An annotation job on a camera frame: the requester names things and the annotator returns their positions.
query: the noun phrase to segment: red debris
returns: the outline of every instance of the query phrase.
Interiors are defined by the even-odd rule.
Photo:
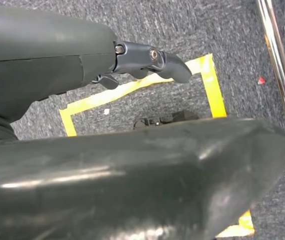
[[[261,76],[259,78],[258,80],[258,85],[263,85],[263,84],[265,84],[266,81]]]

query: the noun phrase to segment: dark gray robot arm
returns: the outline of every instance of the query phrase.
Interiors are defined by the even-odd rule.
[[[117,41],[98,23],[38,10],[0,7],[0,117],[9,123],[33,101],[89,83],[114,89],[111,73],[148,71],[186,83],[190,71],[152,46]]]

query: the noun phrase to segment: gray carpet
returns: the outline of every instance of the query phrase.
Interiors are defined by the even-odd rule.
[[[51,10],[106,24],[120,39],[158,46],[184,61],[213,53],[228,115],[266,119],[285,128],[285,113],[252,0],[0,0],[0,5]],[[285,38],[285,1],[274,2]],[[267,83],[258,85],[263,76]],[[121,83],[133,80],[118,78]],[[87,86],[36,102],[13,124],[20,139],[64,136],[58,109],[102,91]],[[105,108],[109,115],[104,115]],[[79,135],[132,129],[140,117],[187,109],[211,117],[199,76],[190,84],[140,89],[74,117]],[[285,239],[285,172],[271,192],[252,207],[256,234],[244,239]]]

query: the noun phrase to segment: bolt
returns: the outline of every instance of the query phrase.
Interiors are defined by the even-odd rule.
[[[117,45],[115,46],[115,53],[116,54],[123,54],[124,53],[124,48],[122,45]]]
[[[149,50],[149,55],[152,61],[156,61],[158,59],[158,51],[154,48],[151,48]]]

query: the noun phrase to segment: chrome pole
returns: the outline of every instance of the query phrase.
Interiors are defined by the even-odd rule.
[[[265,40],[285,107],[285,50],[276,21],[271,0],[257,0]]]

